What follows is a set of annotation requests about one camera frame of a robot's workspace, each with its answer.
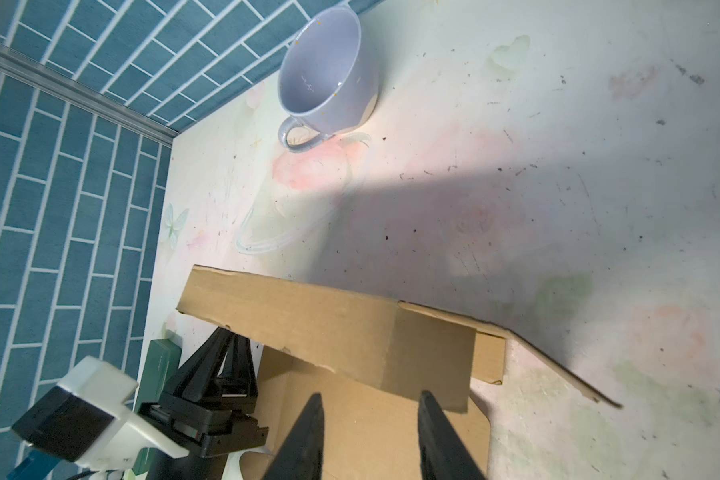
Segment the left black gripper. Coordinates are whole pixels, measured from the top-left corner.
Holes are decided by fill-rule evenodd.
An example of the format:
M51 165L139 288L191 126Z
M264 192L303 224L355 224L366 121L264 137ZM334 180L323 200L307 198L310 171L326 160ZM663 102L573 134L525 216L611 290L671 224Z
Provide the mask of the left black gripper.
M180 458L157 453L147 477L220 479L228 456L263 446L268 429L239 410L209 404L257 396L250 340L217 328L167 381L161 400L138 409L140 417L188 451Z

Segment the brown cardboard box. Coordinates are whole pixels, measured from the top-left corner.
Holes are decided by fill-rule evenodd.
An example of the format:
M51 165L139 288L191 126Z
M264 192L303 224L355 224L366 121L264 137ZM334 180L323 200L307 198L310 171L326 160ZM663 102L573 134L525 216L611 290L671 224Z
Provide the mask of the brown cardboard box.
M252 273L194 266L180 313L259 343L254 410L263 452L238 466L260 479L285 449L308 399L322 398L325 479L417 479L419 397L431 392L485 474L491 425L470 383L503 379L515 333L437 308Z

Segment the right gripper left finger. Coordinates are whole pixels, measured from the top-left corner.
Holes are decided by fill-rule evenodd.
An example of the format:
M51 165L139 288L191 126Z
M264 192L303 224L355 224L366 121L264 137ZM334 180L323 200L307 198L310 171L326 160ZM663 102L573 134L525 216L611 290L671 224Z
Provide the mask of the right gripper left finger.
M320 393L310 396L263 480L322 478L325 418Z

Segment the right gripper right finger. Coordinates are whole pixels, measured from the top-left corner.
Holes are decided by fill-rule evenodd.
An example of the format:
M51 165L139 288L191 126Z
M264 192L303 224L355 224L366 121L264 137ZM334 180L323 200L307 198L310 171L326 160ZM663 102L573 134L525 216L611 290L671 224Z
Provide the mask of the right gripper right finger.
M417 413L421 477L428 480L484 479L434 395L421 392Z

